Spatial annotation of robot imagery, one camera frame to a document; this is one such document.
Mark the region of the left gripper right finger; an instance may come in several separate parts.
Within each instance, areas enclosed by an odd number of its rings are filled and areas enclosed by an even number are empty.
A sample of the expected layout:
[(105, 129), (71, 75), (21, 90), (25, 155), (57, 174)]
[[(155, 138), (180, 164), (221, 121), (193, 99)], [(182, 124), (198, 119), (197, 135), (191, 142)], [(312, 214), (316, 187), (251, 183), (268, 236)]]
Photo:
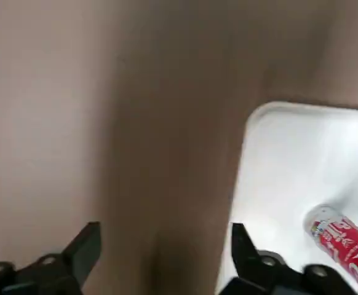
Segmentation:
[(356, 293), (331, 267), (309, 264), (297, 272), (277, 253), (257, 250), (241, 223), (232, 224), (231, 256), (237, 276), (221, 290), (225, 295)]

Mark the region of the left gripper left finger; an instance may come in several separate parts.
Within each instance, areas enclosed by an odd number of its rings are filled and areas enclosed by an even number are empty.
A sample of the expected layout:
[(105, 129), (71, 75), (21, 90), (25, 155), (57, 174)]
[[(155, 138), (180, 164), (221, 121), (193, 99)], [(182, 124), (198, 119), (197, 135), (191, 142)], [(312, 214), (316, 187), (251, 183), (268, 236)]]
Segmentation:
[(60, 253), (23, 267), (0, 261), (0, 294), (82, 294), (101, 255), (101, 224), (89, 222)]

